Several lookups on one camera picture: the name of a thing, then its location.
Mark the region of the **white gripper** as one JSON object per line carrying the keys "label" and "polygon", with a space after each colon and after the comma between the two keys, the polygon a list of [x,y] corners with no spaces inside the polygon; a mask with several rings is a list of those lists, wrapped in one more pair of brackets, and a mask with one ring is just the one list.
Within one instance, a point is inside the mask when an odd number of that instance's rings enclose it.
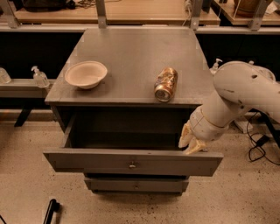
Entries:
{"label": "white gripper", "polygon": [[211,124],[203,115],[202,107],[199,106],[191,113],[189,122],[184,124],[178,147],[184,148],[188,145],[184,153],[193,154],[205,149],[206,142],[218,140],[227,130],[228,126],[218,127]]}

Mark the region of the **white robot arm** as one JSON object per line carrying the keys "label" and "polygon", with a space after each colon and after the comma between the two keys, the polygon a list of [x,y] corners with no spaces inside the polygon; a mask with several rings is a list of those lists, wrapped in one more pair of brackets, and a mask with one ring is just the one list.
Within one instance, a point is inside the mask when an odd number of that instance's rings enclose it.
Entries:
{"label": "white robot arm", "polygon": [[219,139],[235,119],[257,109],[280,122],[280,83],[267,68],[231,61],[216,69],[213,92],[184,124],[178,146],[187,155]]}

